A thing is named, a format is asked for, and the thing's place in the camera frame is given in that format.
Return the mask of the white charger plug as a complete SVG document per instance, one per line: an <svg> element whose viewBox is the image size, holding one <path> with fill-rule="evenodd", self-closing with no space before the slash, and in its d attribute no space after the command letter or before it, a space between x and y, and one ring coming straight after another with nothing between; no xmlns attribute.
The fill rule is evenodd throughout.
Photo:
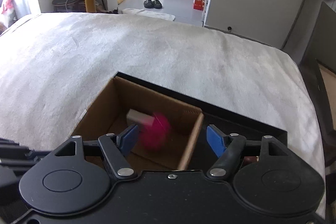
<svg viewBox="0 0 336 224"><path fill-rule="evenodd" d="M130 109L126 115L127 125L136 124L139 127L152 126L154 122L154 117L143 114L139 111Z"/></svg>

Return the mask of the pink red toy figure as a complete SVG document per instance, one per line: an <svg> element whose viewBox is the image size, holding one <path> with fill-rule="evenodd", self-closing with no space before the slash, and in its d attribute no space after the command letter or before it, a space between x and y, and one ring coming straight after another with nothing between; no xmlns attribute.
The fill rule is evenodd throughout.
<svg viewBox="0 0 336 224"><path fill-rule="evenodd" d="M159 151L166 143L171 125L162 113L154 113L152 126L140 127L139 141L147 151Z"/></svg>

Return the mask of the brown cardboard box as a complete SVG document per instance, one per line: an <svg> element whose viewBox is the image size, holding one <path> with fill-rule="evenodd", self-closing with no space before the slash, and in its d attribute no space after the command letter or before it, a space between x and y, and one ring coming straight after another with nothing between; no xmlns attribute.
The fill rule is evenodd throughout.
<svg viewBox="0 0 336 224"><path fill-rule="evenodd" d="M120 134L136 124L138 137L126 159L137 171L186 170L201 130L200 108L114 76L73 131L84 140Z"/></svg>

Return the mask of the brown bear figurine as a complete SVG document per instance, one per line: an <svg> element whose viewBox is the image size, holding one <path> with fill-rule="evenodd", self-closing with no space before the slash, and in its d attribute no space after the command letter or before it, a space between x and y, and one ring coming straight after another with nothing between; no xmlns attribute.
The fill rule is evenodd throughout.
<svg viewBox="0 0 336 224"><path fill-rule="evenodd" d="M252 164L252 163L258 162L258 160L259 160L258 156L246 156L244 158L244 162L246 164Z"/></svg>

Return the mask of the white plush blanket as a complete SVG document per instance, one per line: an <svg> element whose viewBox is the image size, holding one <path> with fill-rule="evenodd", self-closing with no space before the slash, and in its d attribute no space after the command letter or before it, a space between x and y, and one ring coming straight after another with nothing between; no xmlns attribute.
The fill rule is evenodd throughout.
<svg viewBox="0 0 336 224"><path fill-rule="evenodd" d="M118 72L285 130L288 144L223 132L206 171L137 172L116 134L73 134ZM1 34L2 222L324 223L324 176L314 105L276 48L130 15L28 15Z"/></svg>

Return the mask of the black framed cork tray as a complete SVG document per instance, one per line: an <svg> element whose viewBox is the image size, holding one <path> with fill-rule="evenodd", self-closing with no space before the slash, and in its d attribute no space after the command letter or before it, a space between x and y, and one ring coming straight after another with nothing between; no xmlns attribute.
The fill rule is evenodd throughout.
<svg viewBox="0 0 336 224"><path fill-rule="evenodd" d="M331 113L331 104L319 63L316 59L305 60L301 62L299 69L315 106L322 139L326 144L335 146L335 127Z"/></svg>

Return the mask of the white floor mat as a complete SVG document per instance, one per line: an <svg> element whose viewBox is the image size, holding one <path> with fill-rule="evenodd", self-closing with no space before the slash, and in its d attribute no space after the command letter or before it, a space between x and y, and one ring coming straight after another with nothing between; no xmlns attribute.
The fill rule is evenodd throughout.
<svg viewBox="0 0 336 224"><path fill-rule="evenodd" d="M145 16L149 18L157 18L163 19L168 21L175 21L175 15L161 13L161 12L153 12L145 9L123 9L122 14L126 15L138 15L138 16Z"/></svg>

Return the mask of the black slippers pair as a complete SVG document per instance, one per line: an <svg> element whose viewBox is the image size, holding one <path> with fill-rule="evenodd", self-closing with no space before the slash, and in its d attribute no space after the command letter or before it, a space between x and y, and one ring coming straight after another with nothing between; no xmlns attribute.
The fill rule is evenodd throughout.
<svg viewBox="0 0 336 224"><path fill-rule="evenodd" d="M143 3L144 8L146 9L161 9L162 4L159 0L145 0Z"/></svg>

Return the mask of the dark upholstered board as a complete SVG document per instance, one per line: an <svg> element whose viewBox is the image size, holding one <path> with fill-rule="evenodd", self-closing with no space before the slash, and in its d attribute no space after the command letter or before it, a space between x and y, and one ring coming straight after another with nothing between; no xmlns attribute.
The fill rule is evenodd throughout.
<svg viewBox="0 0 336 224"><path fill-rule="evenodd" d="M335 11L325 2L322 2L313 32L299 67L311 67L316 61L335 73L335 35Z"/></svg>

